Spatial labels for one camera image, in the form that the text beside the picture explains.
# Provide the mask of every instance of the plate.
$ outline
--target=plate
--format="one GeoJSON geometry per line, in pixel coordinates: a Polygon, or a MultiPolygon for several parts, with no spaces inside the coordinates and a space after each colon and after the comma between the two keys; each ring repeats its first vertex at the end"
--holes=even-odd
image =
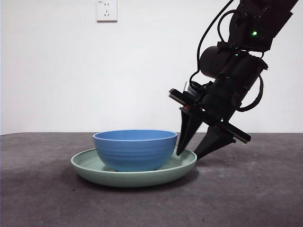
{"type": "Polygon", "coordinates": [[[77,174],[93,183],[123,188],[147,187],[175,181],[186,175],[195,165],[195,153],[184,150],[180,156],[175,148],[170,160],[157,170],[118,172],[108,168],[95,149],[85,150],[71,158],[77,174]]]}

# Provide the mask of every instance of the electrical outlet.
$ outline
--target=electrical outlet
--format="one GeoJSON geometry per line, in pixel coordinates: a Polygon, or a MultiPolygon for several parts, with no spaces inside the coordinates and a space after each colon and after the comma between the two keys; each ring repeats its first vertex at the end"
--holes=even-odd
{"type": "Polygon", "coordinates": [[[118,21],[117,0],[99,0],[96,2],[97,22],[118,21]]]}

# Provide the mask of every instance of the black cable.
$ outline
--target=black cable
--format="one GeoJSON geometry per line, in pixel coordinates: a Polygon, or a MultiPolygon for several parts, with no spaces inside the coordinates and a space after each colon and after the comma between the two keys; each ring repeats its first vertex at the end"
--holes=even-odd
{"type": "Polygon", "coordinates": [[[259,94],[258,94],[257,98],[248,106],[237,108],[236,109],[237,111],[245,112],[245,111],[251,110],[252,108],[256,107],[260,103],[262,96],[263,96],[264,82],[263,82],[261,75],[259,75],[259,78],[260,78],[260,88],[259,88],[259,94]]]}
{"type": "Polygon", "coordinates": [[[210,23],[210,25],[208,26],[208,28],[206,29],[206,31],[204,32],[201,40],[200,40],[200,43],[198,45],[198,50],[197,50],[197,71],[194,72],[193,75],[191,75],[190,79],[189,79],[189,84],[190,86],[197,92],[199,92],[200,90],[197,89],[194,85],[193,85],[193,82],[192,79],[193,77],[199,73],[200,71],[200,49],[201,49],[201,46],[202,46],[202,42],[204,41],[207,33],[209,32],[209,30],[211,29],[211,27],[214,25],[214,23],[216,22],[216,20],[219,18],[219,16],[227,9],[227,7],[229,7],[229,5],[233,2],[233,0],[230,0],[224,7],[223,9],[218,13],[218,15],[213,19],[213,21],[210,23]]]}
{"type": "Polygon", "coordinates": [[[224,41],[224,39],[223,39],[223,37],[222,37],[222,35],[221,35],[220,26],[221,26],[221,22],[223,21],[223,19],[224,19],[227,15],[229,15],[229,14],[231,14],[231,13],[237,13],[237,14],[239,14],[240,16],[242,16],[242,14],[240,13],[240,11],[238,11],[238,10],[236,10],[236,9],[229,10],[229,11],[227,11],[226,13],[224,13],[224,14],[222,15],[222,17],[220,18],[220,20],[219,20],[219,22],[218,22],[217,30],[218,30],[218,35],[219,35],[221,41],[224,42],[224,43],[225,43],[225,41],[224,41]]]}

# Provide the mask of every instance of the tabletop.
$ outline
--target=tabletop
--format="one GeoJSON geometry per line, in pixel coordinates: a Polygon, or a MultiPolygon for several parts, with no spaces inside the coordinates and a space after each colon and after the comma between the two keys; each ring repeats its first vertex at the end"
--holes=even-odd
{"type": "Polygon", "coordinates": [[[1,226],[303,226],[303,133],[253,133],[247,145],[207,155],[179,180],[131,189],[75,173],[70,158],[94,147],[92,134],[1,136],[1,226]]]}

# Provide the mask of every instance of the ceramic bowl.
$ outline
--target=ceramic bowl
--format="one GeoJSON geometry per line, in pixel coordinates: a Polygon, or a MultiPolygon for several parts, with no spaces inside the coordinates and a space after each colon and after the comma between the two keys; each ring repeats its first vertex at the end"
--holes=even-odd
{"type": "Polygon", "coordinates": [[[155,170],[170,159],[177,134],[161,130],[120,130],[93,135],[97,154],[108,167],[121,172],[155,170]]]}

